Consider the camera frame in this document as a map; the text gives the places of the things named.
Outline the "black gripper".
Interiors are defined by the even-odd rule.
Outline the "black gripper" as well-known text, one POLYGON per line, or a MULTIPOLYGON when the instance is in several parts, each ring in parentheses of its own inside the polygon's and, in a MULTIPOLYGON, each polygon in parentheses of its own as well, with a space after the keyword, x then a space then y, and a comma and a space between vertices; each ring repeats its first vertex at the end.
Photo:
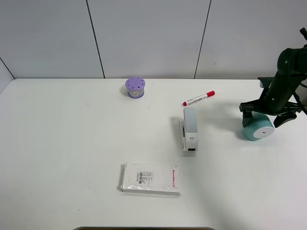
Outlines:
POLYGON ((252 121, 252 112, 267 115, 277 115, 274 120, 275 128, 286 122, 295 120, 295 112, 301 112, 301 107, 289 102, 294 89, 299 85, 300 76, 289 82, 287 75, 276 73, 269 88, 263 89, 260 98, 254 101, 241 103, 239 109, 243 112, 242 126, 247 127, 252 121))

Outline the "dark green robot arm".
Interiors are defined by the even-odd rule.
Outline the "dark green robot arm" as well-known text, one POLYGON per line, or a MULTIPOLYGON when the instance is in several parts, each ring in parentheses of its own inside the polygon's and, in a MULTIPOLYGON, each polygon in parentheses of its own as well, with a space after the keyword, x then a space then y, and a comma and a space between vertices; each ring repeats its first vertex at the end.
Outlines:
POLYGON ((275 116, 274 127, 296 119, 296 113, 307 112, 296 93, 301 82, 307 79, 307 47, 287 48, 278 57, 274 77, 259 77, 262 93, 259 99, 241 103, 243 127, 253 121, 253 113, 275 116))

